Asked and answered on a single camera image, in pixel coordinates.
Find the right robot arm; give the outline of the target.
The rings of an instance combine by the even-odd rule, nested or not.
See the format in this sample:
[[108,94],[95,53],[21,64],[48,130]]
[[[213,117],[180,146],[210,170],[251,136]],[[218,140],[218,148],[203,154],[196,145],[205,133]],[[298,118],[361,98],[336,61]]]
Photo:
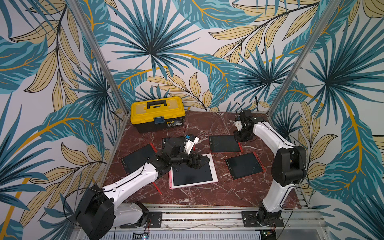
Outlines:
[[258,137],[273,152],[273,182],[257,212],[245,213],[245,227],[275,227],[281,220],[282,206],[293,188],[307,177],[306,150],[284,139],[270,123],[253,116],[250,110],[240,111],[235,118],[235,140],[247,142]]

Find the red tablet far left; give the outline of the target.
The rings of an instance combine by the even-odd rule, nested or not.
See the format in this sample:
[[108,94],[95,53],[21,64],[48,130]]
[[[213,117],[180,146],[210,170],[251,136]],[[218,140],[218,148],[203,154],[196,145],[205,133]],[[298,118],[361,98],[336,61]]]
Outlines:
[[128,154],[121,159],[121,163],[127,175],[142,167],[146,161],[155,155],[157,150],[152,143]]

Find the large pink writing tablet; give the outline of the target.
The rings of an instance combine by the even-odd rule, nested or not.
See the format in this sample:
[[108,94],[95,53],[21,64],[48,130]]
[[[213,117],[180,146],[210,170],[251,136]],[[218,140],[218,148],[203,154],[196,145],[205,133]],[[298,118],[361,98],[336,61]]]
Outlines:
[[218,177],[214,166],[212,154],[204,154],[209,158],[209,163],[195,170],[186,165],[180,166],[179,170],[171,169],[169,174],[170,189],[194,187],[204,184],[217,183]]

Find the red tablet right back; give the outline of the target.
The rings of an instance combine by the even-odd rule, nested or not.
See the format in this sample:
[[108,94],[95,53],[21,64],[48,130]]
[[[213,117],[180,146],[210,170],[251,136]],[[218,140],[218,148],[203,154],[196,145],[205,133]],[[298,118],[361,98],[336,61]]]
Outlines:
[[212,153],[240,153],[240,148],[233,135],[209,136]]

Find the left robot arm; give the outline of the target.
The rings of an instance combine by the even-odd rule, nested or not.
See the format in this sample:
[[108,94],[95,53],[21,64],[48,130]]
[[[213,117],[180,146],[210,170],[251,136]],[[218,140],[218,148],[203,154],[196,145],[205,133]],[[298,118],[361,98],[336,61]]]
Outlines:
[[198,140],[193,135],[187,135],[184,140],[170,138],[162,150],[127,177],[103,188],[97,185],[88,188],[75,212],[75,220],[88,238],[99,240],[115,227],[145,226],[149,210],[139,202],[125,203],[125,200],[172,168],[185,165],[199,170],[208,164],[208,156],[193,151]]

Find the red tablet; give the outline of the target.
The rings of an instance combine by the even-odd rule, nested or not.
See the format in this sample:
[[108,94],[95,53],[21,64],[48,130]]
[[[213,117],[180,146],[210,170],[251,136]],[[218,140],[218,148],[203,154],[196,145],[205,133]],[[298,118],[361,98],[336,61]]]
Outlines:
[[233,135],[209,136],[212,153],[240,153],[240,148]]
[[247,153],[227,158],[225,163],[233,180],[266,172],[256,153]]
[[167,144],[170,146],[182,146],[184,144],[184,141],[185,141],[184,137],[163,138],[162,139],[162,149],[164,149]]
[[127,175],[142,167],[146,161],[155,155],[157,150],[152,143],[128,154],[121,159],[121,163]]

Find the red stylus angled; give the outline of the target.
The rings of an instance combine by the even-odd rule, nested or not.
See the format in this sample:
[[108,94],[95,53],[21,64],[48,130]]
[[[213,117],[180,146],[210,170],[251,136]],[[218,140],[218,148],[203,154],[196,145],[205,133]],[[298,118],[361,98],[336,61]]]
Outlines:
[[157,184],[156,184],[155,182],[153,182],[153,185],[154,185],[154,187],[156,188],[156,190],[158,191],[158,193],[159,193],[160,195],[163,195],[163,193],[161,192],[161,190],[159,189],[159,187],[157,186]]

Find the red stylus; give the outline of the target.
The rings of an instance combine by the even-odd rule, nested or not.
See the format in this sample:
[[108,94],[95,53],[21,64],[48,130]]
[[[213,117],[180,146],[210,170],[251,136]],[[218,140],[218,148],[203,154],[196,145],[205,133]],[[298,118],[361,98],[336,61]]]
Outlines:
[[239,148],[240,148],[240,152],[243,153],[244,150],[243,150],[242,144],[241,144],[241,143],[238,143],[238,145],[239,145]]

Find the red tablet right front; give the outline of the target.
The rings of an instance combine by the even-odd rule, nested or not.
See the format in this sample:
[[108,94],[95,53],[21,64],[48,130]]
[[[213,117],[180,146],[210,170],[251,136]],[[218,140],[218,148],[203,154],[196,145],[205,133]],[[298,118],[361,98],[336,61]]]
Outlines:
[[266,172],[256,153],[247,153],[227,158],[225,163],[233,180]]

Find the yellow black toolbox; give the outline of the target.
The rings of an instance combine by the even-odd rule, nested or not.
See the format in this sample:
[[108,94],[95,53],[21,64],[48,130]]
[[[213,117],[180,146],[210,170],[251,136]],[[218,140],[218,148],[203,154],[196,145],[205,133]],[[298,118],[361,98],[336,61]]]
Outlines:
[[182,99],[169,97],[133,103],[130,120],[142,134],[183,126],[185,116]]

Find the red tablet centre back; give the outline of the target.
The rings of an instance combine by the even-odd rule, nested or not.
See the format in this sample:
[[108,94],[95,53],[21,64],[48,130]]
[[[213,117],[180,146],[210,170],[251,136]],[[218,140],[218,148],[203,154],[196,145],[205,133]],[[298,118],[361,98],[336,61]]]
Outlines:
[[162,149],[164,149],[167,144],[170,146],[182,146],[184,144],[184,141],[185,141],[184,137],[163,138],[162,139]]

